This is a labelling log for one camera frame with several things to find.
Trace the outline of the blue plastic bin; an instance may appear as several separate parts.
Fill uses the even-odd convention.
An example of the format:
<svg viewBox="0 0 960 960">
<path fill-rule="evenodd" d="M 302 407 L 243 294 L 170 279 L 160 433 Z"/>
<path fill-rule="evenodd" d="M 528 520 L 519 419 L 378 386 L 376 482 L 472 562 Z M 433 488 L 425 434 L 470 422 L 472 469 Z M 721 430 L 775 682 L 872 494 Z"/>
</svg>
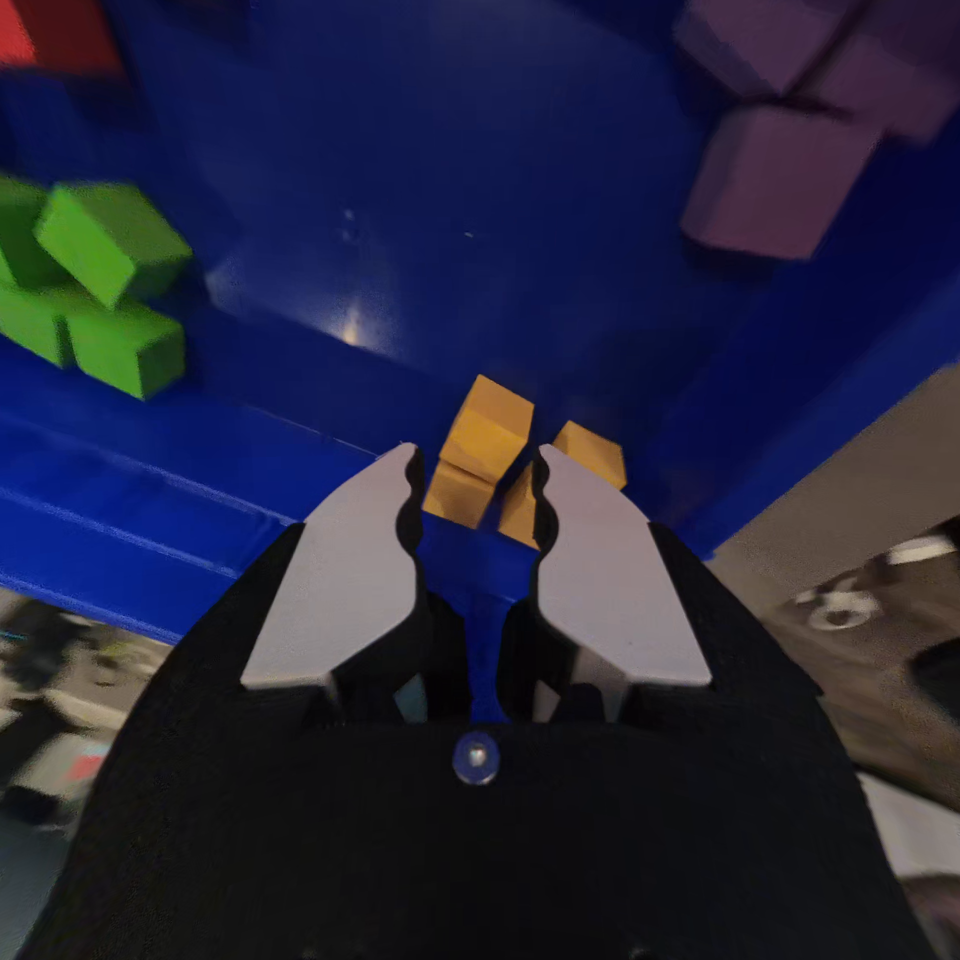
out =
<svg viewBox="0 0 960 960">
<path fill-rule="evenodd" d="M 195 259 L 141 402 L 2 343 L 2 587 L 176 642 L 477 375 L 620 443 L 702 556 L 958 358 L 958 121 L 807 263 L 679 218 L 729 101 L 679 2 L 104 2 L 122 81 L 2 72 L 2 168 L 139 187 Z"/>
</svg>

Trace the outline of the purple cube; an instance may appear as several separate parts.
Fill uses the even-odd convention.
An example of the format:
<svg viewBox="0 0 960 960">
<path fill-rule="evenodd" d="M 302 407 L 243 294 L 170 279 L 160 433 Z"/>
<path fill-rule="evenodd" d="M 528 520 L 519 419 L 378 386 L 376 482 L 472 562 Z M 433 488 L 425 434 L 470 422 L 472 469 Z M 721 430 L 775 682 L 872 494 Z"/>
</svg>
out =
<svg viewBox="0 0 960 960">
<path fill-rule="evenodd" d="M 928 146 L 959 106 L 959 3 L 870 2 L 801 93 Z"/>
<path fill-rule="evenodd" d="M 703 151 L 679 229 L 715 250 L 809 260 L 881 142 L 828 114 L 740 106 Z"/>
<path fill-rule="evenodd" d="M 688 1 L 678 48 L 742 99 L 793 90 L 863 6 L 857 1 Z"/>
</svg>

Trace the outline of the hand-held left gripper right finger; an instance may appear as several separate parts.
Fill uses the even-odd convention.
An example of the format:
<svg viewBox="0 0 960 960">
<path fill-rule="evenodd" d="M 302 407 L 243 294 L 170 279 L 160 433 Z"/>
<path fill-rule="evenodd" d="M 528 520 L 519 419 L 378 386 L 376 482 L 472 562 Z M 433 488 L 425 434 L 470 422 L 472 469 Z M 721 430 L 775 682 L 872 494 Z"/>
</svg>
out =
<svg viewBox="0 0 960 960">
<path fill-rule="evenodd" d="M 544 444 L 536 521 L 546 544 L 533 608 L 547 634 L 533 717 L 550 718 L 570 685 L 599 691 L 606 718 L 641 686 L 706 690 L 714 680 L 646 515 L 609 481 Z"/>
</svg>

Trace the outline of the grey desk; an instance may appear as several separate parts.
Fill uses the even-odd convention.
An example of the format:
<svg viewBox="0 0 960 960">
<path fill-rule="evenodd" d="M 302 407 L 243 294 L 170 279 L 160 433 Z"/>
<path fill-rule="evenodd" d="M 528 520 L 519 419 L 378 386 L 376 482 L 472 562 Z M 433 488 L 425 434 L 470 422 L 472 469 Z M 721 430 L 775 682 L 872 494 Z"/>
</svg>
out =
<svg viewBox="0 0 960 960">
<path fill-rule="evenodd" d="M 705 564 L 756 617 L 959 514 L 959 366 L 944 366 Z"/>
</svg>

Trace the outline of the red cube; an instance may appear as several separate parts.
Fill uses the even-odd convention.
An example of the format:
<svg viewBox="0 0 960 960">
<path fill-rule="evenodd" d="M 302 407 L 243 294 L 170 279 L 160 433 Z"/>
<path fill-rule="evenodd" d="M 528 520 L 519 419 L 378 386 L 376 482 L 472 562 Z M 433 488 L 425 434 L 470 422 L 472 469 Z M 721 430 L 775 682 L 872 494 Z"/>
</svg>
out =
<svg viewBox="0 0 960 960">
<path fill-rule="evenodd" d="M 125 72 L 98 1 L 3 1 L 1 66 L 84 78 Z"/>
</svg>

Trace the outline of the green cube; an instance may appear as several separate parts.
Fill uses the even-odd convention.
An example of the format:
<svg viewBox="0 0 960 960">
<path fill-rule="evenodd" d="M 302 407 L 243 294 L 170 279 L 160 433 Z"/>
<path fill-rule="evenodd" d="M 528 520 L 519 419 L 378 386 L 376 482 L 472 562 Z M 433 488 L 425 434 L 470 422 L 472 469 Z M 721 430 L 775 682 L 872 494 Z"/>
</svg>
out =
<svg viewBox="0 0 960 960">
<path fill-rule="evenodd" d="M 162 295 L 194 257 L 149 198 L 126 183 L 56 184 L 32 231 L 106 309 Z"/>
<path fill-rule="evenodd" d="M 78 367 L 138 401 L 150 401 L 186 373 L 185 330 L 149 307 L 77 307 L 66 326 Z"/>
<path fill-rule="evenodd" d="M 76 366 L 68 325 L 74 297 L 66 289 L 1 289 L 1 333 L 59 369 Z"/>
<path fill-rule="evenodd" d="M 47 194 L 40 186 L 1 174 L 1 282 L 26 290 L 54 282 L 59 265 L 40 246 L 35 224 Z"/>
</svg>

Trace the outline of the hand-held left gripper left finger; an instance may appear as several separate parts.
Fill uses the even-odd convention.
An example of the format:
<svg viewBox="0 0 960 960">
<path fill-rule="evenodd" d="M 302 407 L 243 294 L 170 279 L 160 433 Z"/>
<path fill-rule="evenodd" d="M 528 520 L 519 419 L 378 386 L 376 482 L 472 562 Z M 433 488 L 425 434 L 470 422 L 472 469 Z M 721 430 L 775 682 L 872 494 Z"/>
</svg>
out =
<svg viewBox="0 0 960 960">
<path fill-rule="evenodd" d="M 391 694 L 425 666 L 429 608 L 419 448 L 402 442 L 306 517 L 241 675 L 246 690 L 321 686 Z"/>
</svg>

